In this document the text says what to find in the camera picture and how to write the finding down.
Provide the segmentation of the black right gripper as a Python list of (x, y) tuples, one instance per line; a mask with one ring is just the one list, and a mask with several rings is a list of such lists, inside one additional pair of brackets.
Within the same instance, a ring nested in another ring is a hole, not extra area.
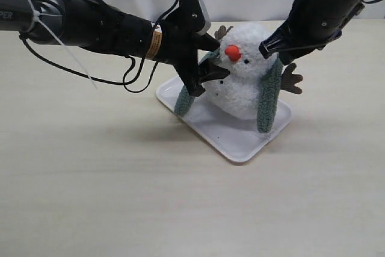
[(296, 0), (288, 25), (281, 25), (261, 41), (259, 51), (264, 59), (279, 53), (284, 66), (291, 64), (339, 38), (364, 7), (362, 0)]

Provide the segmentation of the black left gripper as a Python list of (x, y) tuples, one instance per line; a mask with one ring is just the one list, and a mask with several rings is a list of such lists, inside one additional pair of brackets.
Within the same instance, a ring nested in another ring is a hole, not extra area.
[(215, 64), (212, 59), (205, 59), (198, 64), (197, 51), (215, 51), (220, 41), (205, 33), (199, 35), (185, 31), (170, 22), (151, 23), (154, 28), (147, 58), (161, 63), (171, 64), (190, 96), (200, 96), (206, 89), (203, 83), (222, 80), (230, 75), (226, 68)]

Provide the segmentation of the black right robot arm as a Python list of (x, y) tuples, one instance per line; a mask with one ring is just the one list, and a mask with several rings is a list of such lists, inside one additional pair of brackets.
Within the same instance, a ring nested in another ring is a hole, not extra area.
[(259, 45), (268, 58), (278, 54), (285, 64), (322, 50), (342, 36), (347, 23), (365, 8), (364, 0), (294, 0), (287, 19)]

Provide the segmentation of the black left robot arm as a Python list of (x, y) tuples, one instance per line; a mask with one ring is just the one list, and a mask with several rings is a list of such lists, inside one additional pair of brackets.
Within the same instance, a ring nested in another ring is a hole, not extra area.
[(229, 71), (198, 52), (219, 49), (209, 35), (210, 19), (202, 0), (175, 0), (155, 21), (108, 5), (103, 0), (1, 0), (1, 29), (16, 31), (25, 46), (76, 46), (86, 51), (152, 60), (174, 67), (191, 96), (203, 84)]

